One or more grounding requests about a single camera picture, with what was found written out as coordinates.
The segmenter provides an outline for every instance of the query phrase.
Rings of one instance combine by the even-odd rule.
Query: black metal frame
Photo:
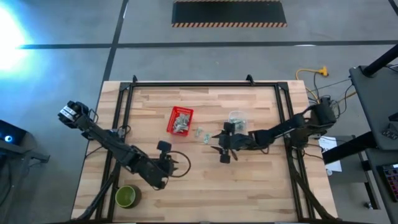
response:
[[[279,111],[279,118],[280,122],[285,121],[285,115],[284,115],[284,108],[282,104],[282,97],[281,97],[281,91],[284,92],[286,103],[287,103],[287,111],[289,114],[289,117],[291,118],[294,114],[293,112],[293,106],[292,102],[290,99],[290,93],[289,93],[289,86],[287,82],[254,82],[252,79],[252,76],[248,75],[246,78],[246,81],[243,82],[138,82],[136,76],[134,76],[132,82],[122,82],[119,87],[119,93],[118,93],[118,99],[116,102],[116,109],[114,113],[114,119],[113,119],[113,125],[112,128],[116,129],[118,128],[118,121],[119,121],[119,115],[121,111],[121,104],[124,96],[124,92],[128,91],[127,94],[127,100],[126,100],[126,110],[124,112],[124,118],[123,118],[123,125],[122,128],[126,128],[128,124],[128,118],[129,118],[129,111],[131,108],[132,104],[132,95],[135,87],[162,87],[162,86],[179,86],[179,87],[195,87],[195,86],[264,86],[264,87],[273,87],[275,90],[275,97],[276,97],[276,102],[277,102],[277,107]],[[288,146],[287,141],[288,141],[288,136],[285,136],[284,141],[285,141],[285,151],[287,154],[287,162],[289,166],[289,173],[290,173],[290,180],[292,184],[292,191],[293,191],[293,197],[294,197],[294,204],[295,204],[295,211],[297,214],[297,220],[303,220],[303,210],[302,210],[302,204],[300,201],[300,194],[299,194],[299,189],[297,187],[297,181],[296,179],[293,178],[294,176],[294,171],[292,169],[296,169],[294,166],[294,161],[292,155],[292,149]],[[109,201],[109,208],[108,208],[108,213],[106,218],[103,218],[103,197],[105,194],[103,194],[103,197],[100,199],[100,203],[98,205],[98,208],[96,209],[96,214],[95,214],[95,219],[93,220],[84,220],[84,222],[87,223],[112,223],[113,222],[113,213],[114,213],[114,207],[115,207],[115,200],[114,196],[116,194],[116,190],[118,189],[118,181],[119,181],[119,172],[120,172],[120,165],[118,163],[115,164],[113,172],[116,170],[116,176],[114,177],[109,177],[109,172],[111,168],[111,160],[112,160],[112,152],[108,151],[106,160],[105,160],[105,165],[104,165],[104,172],[103,172],[103,178],[101,182],[101,191],[103,191],[103,187],[105,188],[105,192],[108,191],[108,187],[106,186],[107,182],[109,183],[109,178],[112,178],[112,190],[111,190],[111,199]],[[302,182],[308,186],[308,179],[307,179],[307,173],[305,171],[305,165],[304,165],[304,160],[303,157],[298,154],[297,155],[297,160],[298,160],[298,166],[299,166],[299,172],[300,176],[302,177]],[[307,204],[307,209],[308,209],[308,216],[309,219],[315,220],[315,212],[314,212],[314,207],[311,204],[310,200],[306,196],[306,204]],[[81,223],[81,220],[71,220],[70,223]]]

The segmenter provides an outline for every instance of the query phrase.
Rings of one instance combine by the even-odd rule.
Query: black desk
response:
[[[389,124],[388,117],[398,112],[398,73],[382,68],[374,78],[365,77],[360,68],[349,70],[371,131],[323,153],[326,164],[365,151],[364,170],[371,170],[391,223],[398,223],[398,203],[392,201],[376,167],[398,163],[398,139],[381,133]]]

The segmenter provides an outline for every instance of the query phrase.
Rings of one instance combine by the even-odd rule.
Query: red box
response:
[[[183,130],[181,133],[174,133],[173,132],[173,124],[176,118],[180,116],[180,113],[189,114],[189,122],[188,122],[188,130]],[[175,134],[179,136],[187,136],[189,132],[189,128],[191,126],[193,116],[193,109],[182,108],[179,106],[174,106],[172,110],[172,114],[170,115],[169,124],[167,125],[167,132],[170,134]]]

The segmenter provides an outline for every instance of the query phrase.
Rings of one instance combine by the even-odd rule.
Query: clear plastic container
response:
[[[228,117],[228,122],[235,124],[235,133],[247,134],[246,126],[248,119],[245,112],[231,111]]]

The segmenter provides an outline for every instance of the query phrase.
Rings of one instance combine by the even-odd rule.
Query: white paper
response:
[[[334,147],[337,146],[336,138],[333,138],[333,137],[323,136],[319,139],[318,142],[319,142],[319,146],[324,148],[325,151],[327,151],[329,149],[333,149]],[[326,169],[331,170],[331,171],[337,171],[337,172],[342,171],[340,161],[332,162],[332,163],[326,165],[325,167],[326,167]]]

